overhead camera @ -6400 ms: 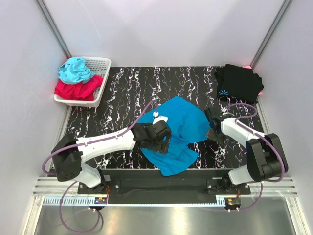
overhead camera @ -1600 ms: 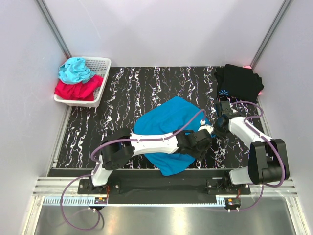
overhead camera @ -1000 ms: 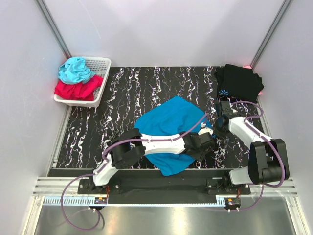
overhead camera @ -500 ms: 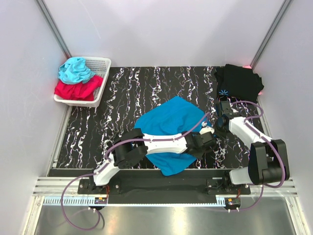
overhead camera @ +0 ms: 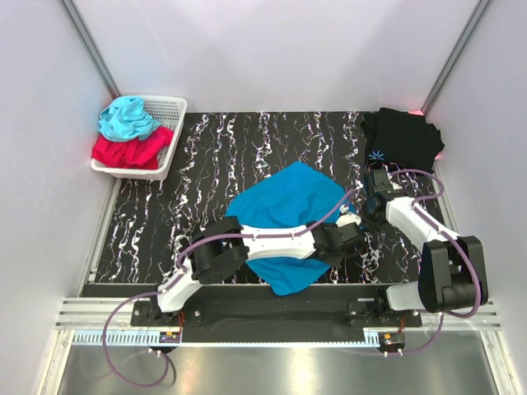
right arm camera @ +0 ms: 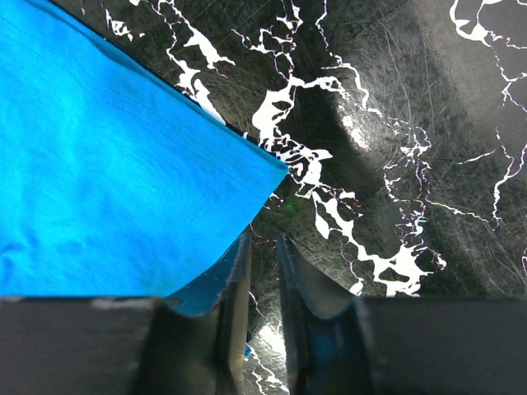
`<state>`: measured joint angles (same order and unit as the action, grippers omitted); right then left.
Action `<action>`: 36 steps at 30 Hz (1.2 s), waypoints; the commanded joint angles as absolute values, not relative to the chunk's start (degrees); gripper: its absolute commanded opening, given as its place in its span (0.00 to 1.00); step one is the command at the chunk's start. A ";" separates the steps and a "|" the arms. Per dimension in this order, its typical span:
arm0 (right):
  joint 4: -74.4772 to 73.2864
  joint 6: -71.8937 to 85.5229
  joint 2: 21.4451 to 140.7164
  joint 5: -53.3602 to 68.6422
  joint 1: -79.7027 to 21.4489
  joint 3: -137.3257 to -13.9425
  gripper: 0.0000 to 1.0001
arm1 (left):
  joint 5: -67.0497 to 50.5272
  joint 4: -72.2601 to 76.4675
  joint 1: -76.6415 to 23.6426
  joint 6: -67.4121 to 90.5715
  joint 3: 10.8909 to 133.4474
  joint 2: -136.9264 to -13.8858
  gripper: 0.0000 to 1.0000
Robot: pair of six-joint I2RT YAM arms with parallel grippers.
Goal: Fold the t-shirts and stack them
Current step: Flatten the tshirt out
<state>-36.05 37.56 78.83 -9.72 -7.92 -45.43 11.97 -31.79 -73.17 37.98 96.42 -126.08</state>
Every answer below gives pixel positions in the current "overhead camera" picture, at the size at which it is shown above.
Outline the blue t-shirt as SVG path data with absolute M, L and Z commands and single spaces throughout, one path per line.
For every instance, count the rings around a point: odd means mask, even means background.
M 295 227 L 321 219 L 344 195 L 331 178 L 295 162 L 240 193 L 226 215 L 256 228 Z M 248 267 L 278 296 L 304 290 L 330 269 L 313 258 L 261 258 L 248 262 Z

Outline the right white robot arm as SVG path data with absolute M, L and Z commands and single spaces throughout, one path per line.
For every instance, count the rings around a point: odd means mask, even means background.
M 448 229 L 404 193 L 374 193 L 361 210 L 367 229 L 391 225 L 421 249 L 418 279 L 389 286 L 374 305 L 378 323 L 392 326 L 404 310 L 471 318 L 488 301 L 482 242 Z

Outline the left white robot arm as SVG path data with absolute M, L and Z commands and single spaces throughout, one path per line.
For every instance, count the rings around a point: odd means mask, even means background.
M 161 326 L 172 324 L 202 286 L 218 284 L 255 260 L 315 260 L 325 267 L 340 267 L 365 246 L 361 219 L 355 214 L 335 223 L 311 221 L 280 229 L 242 225 L 237 217 L 228 216 L 194 236 L 176 259 L 174 276 L 150 297 L 148 316 Z

